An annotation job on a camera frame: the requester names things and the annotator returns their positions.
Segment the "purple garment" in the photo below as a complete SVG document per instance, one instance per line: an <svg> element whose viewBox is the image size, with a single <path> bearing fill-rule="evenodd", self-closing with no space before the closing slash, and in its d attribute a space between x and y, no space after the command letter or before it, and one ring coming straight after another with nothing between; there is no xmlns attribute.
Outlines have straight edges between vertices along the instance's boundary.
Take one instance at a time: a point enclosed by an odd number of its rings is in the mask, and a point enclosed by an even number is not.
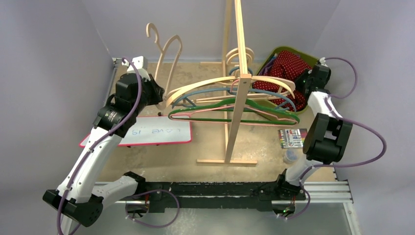
<svg viewBox="0 0 415 235"><path fill-rule="evenodd" d="M265 65L261 68L258 75L267 75L268 71L272 68L274 61L277 58L277 54L274 54L271 59L269 59L268 62L265 63Z"/></svg>

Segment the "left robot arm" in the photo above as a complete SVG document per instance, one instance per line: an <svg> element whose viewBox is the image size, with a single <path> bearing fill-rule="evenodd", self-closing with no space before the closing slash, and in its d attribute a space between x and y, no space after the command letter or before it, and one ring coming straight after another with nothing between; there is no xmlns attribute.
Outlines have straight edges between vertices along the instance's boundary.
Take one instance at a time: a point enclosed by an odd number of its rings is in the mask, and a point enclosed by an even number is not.
<svg viewBox="0 0 415 235"><path fill-rule="evenodd" d="M125 73L116 82L111 94L93 122L87 144L64 181L57 189L48 189L43 201L79 225L91 226L110 203L126 196L140 200L146 194L144 178L125 173L104 189L95 182L109 155L120 144L146 107L162 102L164 88L153 76Z"/></svg>

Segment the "pink wire hanger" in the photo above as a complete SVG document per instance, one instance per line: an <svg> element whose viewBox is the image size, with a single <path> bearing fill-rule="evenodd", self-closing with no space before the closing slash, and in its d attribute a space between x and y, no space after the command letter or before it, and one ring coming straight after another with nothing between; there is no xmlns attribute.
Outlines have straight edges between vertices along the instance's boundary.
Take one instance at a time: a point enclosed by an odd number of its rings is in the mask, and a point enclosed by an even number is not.
<svg viewBox="0 0 415 235"><path fill-rule="evenodd" d="M217 92L217 91L226 91L231 94L231 96L226 96L223 100L218 101L215 104L198 106L196 105L196 100L191 101L188 99L189 96L196 94ZM199 90L195 92L190 92L188 94L181 94L178 98L174 99L172 107L183 106L182 109L177 109L171 111L167 116L170 120L175 121L188 121L188 122L200 122L200 123L231 123L232 119L230 118L202 118L197 117L193 118L192 115L196 113L215 111L215 112L234 112L236 106L236 89L231 87L223 88L211 88L205 90ZM300 123L300 118L289 112L287 109L280 107L268 108L257 104L252 99L246 99L243 112L256 113L256 114L265 114L275 118L275 120L250 120L250 119L241 119L240 125L257 125L257 126L293 126Z"/></svg>

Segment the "green plastic hanger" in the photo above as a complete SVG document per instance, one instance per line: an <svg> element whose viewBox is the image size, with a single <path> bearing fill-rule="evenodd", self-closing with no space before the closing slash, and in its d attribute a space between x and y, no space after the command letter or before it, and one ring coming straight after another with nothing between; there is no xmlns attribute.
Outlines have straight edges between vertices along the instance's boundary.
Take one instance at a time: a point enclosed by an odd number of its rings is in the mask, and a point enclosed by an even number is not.
<svg viewBox="0 0 415 235"><path fill-rule="evenodd" d="M234 118L207 118L207 117L192 117L193 114L199 114L204 112L235 112L236 106L235 98L228 98L222 100L216 104L195 106L191 108L173 110L168 114L168 118L174 121L188 121L188 122L200 122L200 123L231 123ZM247 99L245 101L243 112L266 114L273 116L276 120L254 120L254 119L241 119L242 125L256 125L256 126L293 126L300 123L300 118L285 110L276 110L268 107L261 106L256 102Z"/></svg>

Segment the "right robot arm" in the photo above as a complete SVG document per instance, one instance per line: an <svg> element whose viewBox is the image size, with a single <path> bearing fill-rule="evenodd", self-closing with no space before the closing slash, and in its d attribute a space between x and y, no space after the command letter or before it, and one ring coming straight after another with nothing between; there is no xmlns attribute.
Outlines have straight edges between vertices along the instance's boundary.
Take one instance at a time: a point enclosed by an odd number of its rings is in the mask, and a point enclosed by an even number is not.
<svg viewBox="0 0 415 235"><path fill-rule="evenodd" d="M325 89L330 76L329 67L316 64L295 80L315 117L303 142L304 155L277 178L275 193L280 199L298 195L301 182L318 167L339 162L343 157L353 125L342 121L332 107L330 93Z"/></svg>

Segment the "grey-blue plastic hanger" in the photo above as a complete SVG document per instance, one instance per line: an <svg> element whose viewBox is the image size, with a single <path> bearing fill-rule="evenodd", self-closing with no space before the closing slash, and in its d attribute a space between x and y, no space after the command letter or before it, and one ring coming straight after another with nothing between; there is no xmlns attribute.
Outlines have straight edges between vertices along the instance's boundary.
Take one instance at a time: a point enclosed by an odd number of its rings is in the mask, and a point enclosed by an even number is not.
<svg viewBox="0 0 415 235"><path fill-rule="evenodd" d="M232 88L222 88L222 87L220 87L220 88L211 88L211 89L204 89L204 90L198 90L198 91L196 89L194 89L194 90L192 90L190 92L187 92L186 94L182 95L179 98L178 101L173 102L172 107L182 105L183 103L181 101L183 99L186 99L189 96L193 96L193 95L196 95L196 94L203 94L203 93L219 92L219 91L224 91L226 93L226 95L230 95L231 91L232 91ZM272 94L272 93L273 92L271 92L271 91L266 91L266 94ZM288 99L287 97L283 98L283 99L285 100L286 103L288 102L292 105L292 107L295 107L295 105L293 104L293 102L290 99ZM197 103L196 100L188 101L188 103L190 104L191 107L195 106L195 104Z"/></svg>

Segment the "red polka dot garment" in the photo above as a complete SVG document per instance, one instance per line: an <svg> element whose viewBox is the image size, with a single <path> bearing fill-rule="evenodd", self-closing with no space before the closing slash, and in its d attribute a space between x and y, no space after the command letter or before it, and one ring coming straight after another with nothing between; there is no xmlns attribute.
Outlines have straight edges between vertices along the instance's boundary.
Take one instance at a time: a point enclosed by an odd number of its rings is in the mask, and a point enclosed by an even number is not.
<svg viewBox="0 0 415 235"><path fill-rule="evenodd" d="M304 71L311 69L297 54L287 50L282 50L276 54L277 58L266 76L279 77L294 82ZM287 95L287 98L293 102L295 107L292 107L288 102L286 103L282 98L272 99L270 101L276 106L282 109L288 109L291 112L303 110L306 107L305 96L297 90L293 90L293 93L293 95Z"/></svg>

